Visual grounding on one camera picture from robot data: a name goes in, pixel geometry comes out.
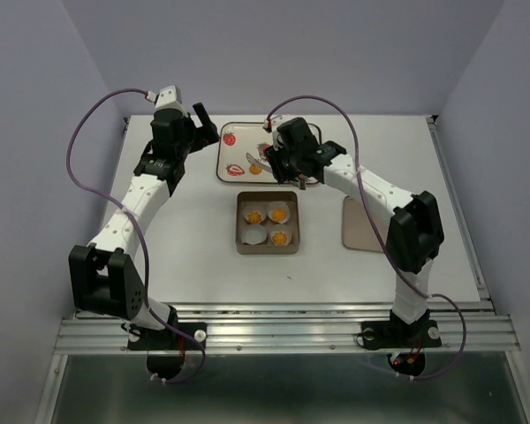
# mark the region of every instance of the strawberry print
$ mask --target strawberry print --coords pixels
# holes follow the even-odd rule
[[[240,175],[244,175],[246,173],[241,166],[236,165],[235,163],[230,163],[228,166],[226,166],[226,172],[233,177],[239,177]]]
[[[271,145],[267,143],[261,143],[257,145],[257,151],[259,152],[259,158],[264,162],[267,161],[267,157],[265,156],[265,149],[270,148],[270,147]]]
[[[236,144],[236,136],[233,135],[233,132],[225,132],[223,134],[222,140],[226,146],[233,146]]]

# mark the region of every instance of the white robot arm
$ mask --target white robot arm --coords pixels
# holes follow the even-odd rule
[[[134,215],[144,232],[185,174],[187,156],[219,141],[216,126],[201,103],[193,106],[202,123],[196,127],[177,87],[164,88],[153,100],[153,139],[122,200],[125,212]],[[143,329],[161,330],[164,326],[146,307],[145,287],[133,265],[140,240],[125,212],[118,209],[87,246],[72,249],[69,269],[74,303],[79,309],[116,316]],[[162,320],[176,326],[173,307],[153,299],[149,305]]]
[[[291,120],[275,117],[266,120],[263,127],[272,133],[273,146],[265,151],[265,156],[279,183],[292,182],[304,188],[305,177],[313,177],[362,203],[356,175],[361,173],[370,210],[389,228],[386,248],[391,259],[419,293],[428,293],[433,259],[443,242],[435,197],[428,192],[419,195],[408,192],[363,167],[357,170],[352,157],[337,143],[319,144],[302,117]],[[424,339],[424,345],[432,347],[436,341],[426,340],[425,332],[435,322],[428,318],[427,299],[397,275],[390,320],[370,322],[364,327],[363,343],[367,349],[378,349]]]

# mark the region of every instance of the white plate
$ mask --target white plate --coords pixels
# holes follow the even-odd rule
[[[310,131],[322,143],[320,128],[309,124]],[[216,175],[225,183],[277,184],[263,150],[273,144],[263,123],[230,122],[220,132]],[[315,184],[310,178],[307,184]]]

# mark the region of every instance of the white table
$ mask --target white table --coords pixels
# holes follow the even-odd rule
[[[341,117],[304,116],[352,152]],[[151,139],[151,116],[131,118],[111,193],[124,197],[132,171]],[[232,121],[263,116],[213,116],[218,130]],[[370,170],[412,192],[437,199],[445,241],[435,260],[430,291],[460,302],[478,301],[468,260],[425,117],[353,116],[360,160]],[[236,196],[241,191],[296,190],[276,185],[226,184],[216,177],[218,146],[192,154],[172,198],[148,229],[150,296],[170,303],[381,303],[392,302],[395,277],[382,254],[342,245],[344,195],[325,186],[298,192],[301,244],[297,254],[243,256],[234,246]],[[107,209],[105,222],[113,207]],[[143,275],[139,250],[135,265]]]

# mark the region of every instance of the metal frame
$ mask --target metal frame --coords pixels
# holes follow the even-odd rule
[[[510,317],[495,313],[443,158],[435,122],[431,117],[427,122],[481,298],[478,302],[459,305],[468,327],[466,350],[506,352],[515,387],[530,422],[530,380],[519,341]],[[429,305],[443,339],[443,347],[435,351],[456,352],[461,340],[458,315],[446,303],[430,302]],[[391,304],[179,304],[174,307],[181,321],[208,324],[207,353],[210,355],[358,354],[370,352],[354,342],[353,336],[360,331],[359,323],[385,319]],[[83,311],[62,321],[35,423],[50,423],[53,418],[68,355],[145,354],[127,350],[127,335],[120,329],[120,323]]]
[[[43,387],[42,398],[37,407],[37,414],[35,415],[35,424],[51,423],[53,414],[55,413],[55,405],[57,397],[61,389],[61,382],[63,382],[64,370],[67,365],[66,355],[53,355],[47,378],[45,379],[45,386]]]

